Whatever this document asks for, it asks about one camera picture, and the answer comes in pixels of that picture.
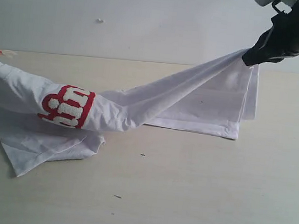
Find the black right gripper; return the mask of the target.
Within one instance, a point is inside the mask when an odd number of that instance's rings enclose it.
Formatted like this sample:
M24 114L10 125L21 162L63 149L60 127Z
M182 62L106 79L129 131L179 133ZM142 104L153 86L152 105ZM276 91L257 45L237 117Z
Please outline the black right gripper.
M284 3L271 6L277 12L271 18L272 27L242 56L246 66L278 63L299 55L299 0L293 7Z

